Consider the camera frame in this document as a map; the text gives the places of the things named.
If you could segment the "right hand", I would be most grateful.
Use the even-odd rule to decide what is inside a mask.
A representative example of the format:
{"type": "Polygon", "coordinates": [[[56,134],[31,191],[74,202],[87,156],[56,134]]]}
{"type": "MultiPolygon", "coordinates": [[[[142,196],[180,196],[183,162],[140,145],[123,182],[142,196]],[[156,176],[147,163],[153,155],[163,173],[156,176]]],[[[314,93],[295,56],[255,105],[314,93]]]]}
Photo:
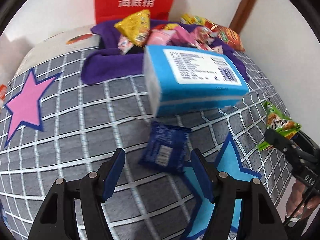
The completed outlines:
{"type": "MultiPolygon", "coordinates": [[[[296,180],[296,182],[293,184],[291,194],[286,203],[286,214],[288,216],[290,216],[293,213],[296,207],[303,200],[303,193],[305,189],[305,185],[298,180],[296,180]]],[[[317,206],[319,206],[319,196],[311,198],[308,201],[306,208],[304,208],[304,205],[302,205],[300,209],[296,212],[296,215],[301,215],[301,219],[305,219],[313,213],[317,206]]]]}

